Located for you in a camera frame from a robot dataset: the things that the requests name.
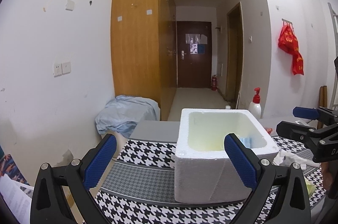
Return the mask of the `blue item in box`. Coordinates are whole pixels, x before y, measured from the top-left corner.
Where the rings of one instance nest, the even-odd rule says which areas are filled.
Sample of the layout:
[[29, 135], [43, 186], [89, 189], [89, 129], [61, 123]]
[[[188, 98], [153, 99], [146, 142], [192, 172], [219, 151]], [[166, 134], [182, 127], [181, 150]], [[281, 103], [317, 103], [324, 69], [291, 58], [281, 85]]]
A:
[[239, 140], [246, 148], [252, 148], [251, 137], [243, 137], [243, 138], [239, 138]]

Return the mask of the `wooden wardrobe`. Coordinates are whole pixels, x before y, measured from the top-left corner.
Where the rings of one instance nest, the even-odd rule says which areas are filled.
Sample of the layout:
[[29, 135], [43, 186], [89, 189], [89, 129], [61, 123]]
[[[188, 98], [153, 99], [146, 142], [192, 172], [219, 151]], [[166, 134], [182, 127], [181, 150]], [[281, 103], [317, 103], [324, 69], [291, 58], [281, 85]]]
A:
[[174, 0], [112, 0], [110, 47], [116, 95], [150, 98], [168, 119], [176, 92]]

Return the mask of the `red fire extinguisher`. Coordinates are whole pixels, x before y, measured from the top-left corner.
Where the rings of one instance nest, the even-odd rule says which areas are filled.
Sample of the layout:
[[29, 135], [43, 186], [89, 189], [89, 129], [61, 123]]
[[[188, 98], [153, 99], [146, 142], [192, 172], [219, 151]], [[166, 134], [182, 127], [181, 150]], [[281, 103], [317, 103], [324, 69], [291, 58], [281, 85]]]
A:
[[213, 75], [211, 78], [211, 90], [216, 91], [217, 90], [217, 76]]

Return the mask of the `white plastic bag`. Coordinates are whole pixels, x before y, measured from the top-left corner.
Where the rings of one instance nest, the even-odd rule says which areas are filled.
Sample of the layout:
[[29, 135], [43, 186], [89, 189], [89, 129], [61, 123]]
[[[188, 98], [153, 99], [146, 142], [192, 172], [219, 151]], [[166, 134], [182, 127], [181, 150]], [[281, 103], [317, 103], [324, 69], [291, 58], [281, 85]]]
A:
[[273, 159], [273, 164], [276, 166], [289, 167], [293, 163], [298, 163], [301, 170], [305, 171], [307, 167], [320, 168], [319, 163], [315, 163], [310, 159], [304, 159], [296, 154], [280, 149]]

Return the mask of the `dark brown entrance door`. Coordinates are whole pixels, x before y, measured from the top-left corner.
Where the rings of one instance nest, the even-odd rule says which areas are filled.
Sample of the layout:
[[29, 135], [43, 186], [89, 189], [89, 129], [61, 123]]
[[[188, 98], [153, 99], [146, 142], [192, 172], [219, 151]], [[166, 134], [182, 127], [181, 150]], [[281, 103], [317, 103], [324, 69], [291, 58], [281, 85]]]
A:
[[178, 87], [210, 88], [212, 68], [211, 23], [177, 22]]

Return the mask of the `metal bunk bed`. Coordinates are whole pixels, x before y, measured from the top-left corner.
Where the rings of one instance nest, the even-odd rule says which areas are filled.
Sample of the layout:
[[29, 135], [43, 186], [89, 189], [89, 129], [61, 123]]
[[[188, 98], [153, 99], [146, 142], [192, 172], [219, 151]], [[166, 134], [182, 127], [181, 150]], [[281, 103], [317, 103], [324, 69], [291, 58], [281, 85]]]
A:
[[329, 12], [332, 18], [334, 39], [335, 39], [335, 50], [336, 50], [336, 56], [337, 56], [337, 52], [338, 52], [337, 13], [333, 10], [331, 3], [328, 3], [328, 7], [329, 7]]

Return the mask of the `wall socket plate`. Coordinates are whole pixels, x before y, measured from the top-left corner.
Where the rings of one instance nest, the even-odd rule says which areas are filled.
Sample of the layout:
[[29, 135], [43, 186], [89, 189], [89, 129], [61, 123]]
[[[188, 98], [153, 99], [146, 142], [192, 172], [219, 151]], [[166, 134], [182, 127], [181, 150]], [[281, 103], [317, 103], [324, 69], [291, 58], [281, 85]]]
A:
[[54, 77], [58, 77], [58, 76], [61, 76], [63, 74], [62, 64], [55, 63], [53, 69], [54, 69], [54, 72], [53, 72]]

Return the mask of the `red snack packet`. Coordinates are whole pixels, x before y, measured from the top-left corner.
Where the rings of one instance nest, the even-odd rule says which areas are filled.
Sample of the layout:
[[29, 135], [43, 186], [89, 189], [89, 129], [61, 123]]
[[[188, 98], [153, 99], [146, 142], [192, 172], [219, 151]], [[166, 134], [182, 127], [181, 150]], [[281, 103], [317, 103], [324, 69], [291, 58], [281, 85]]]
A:
[[267, 131], [268, 134], [271, 134], [273, 129], [272, 128], [266, 128], [266, 131]]

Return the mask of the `papers at left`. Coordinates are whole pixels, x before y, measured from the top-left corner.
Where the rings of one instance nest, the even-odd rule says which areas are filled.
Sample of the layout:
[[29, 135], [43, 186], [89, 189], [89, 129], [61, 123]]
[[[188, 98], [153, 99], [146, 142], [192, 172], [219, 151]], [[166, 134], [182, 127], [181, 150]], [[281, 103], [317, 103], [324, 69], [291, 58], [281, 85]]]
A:
[[30, 208], [34, 187], [1, 177], [1, 195], [19, 223], [30, 223]]

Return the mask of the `white red pump bottle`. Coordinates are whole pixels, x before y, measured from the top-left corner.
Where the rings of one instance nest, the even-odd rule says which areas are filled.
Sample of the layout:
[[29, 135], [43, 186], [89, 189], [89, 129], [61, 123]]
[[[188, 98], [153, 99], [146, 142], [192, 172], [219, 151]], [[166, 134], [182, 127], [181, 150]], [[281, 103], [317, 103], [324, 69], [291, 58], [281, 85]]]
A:
[[261, 119], [261, 105], [260, 105], [260, 101], [261, 101], [261, 98], [260, 98], [260, 88], [257, 87], [254, 89], [255, 91], [255, 94], [253, 96], [253, 99], [252, 101], [250, 102], [249, 104], [249, 107], [248, 107], [248, 110], [249, 112], [257, 119]]

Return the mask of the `red hanging bags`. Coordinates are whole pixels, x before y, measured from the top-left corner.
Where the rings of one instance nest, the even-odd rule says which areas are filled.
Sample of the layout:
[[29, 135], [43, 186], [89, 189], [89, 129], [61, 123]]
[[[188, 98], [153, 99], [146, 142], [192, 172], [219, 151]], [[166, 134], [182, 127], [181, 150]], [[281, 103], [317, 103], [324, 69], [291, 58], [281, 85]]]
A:
[[304, 75], [304, 60], [299, 52], [299, 44], [290, 23], [283, 22], [278, 38], [278, 47], [292, 56], [293, 75]]

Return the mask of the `wall switch plate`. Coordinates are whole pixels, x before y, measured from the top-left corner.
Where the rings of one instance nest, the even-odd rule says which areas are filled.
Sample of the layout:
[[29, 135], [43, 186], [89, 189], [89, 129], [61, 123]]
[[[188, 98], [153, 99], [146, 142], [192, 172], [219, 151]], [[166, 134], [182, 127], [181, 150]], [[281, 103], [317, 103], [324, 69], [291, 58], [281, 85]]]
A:
[[63, 64], [61, 64], [61, 66], [62, 66], [62, 74], [63, 75], [71, 73], [71, 63], [70, 62], [63, 63]]

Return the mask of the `wooden planks against wall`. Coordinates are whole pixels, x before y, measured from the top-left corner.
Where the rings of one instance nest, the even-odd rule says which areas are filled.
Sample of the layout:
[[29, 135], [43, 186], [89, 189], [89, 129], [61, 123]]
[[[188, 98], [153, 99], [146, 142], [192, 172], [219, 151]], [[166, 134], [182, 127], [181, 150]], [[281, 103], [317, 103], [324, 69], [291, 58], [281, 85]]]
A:
[[319, 107], [327, 107], [327, 86], [320, 87]]

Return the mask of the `light blue cloth bundle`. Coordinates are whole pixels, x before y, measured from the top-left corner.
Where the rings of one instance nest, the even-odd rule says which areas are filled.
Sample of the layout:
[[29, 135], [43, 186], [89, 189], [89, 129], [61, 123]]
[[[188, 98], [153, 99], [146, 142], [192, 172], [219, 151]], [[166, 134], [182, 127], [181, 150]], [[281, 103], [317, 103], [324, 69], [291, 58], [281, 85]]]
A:
[[160, 120], [158, 103], [145, 97], [119, 95], [105, 105], [95, 123], [101, 135], [113, 131], [128, 139], [138, 123], [144, 120]]

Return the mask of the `wooden side door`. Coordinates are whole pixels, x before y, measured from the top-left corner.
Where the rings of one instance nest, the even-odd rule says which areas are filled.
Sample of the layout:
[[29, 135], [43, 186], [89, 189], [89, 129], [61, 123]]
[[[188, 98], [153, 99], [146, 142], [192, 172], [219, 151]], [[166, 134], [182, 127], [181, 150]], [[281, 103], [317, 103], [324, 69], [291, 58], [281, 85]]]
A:
[[238, 107], [243, 70], [243, 25], [241, 3], [227, 14], [228, 67], [226, 77], [226, 100], [232, 109]]

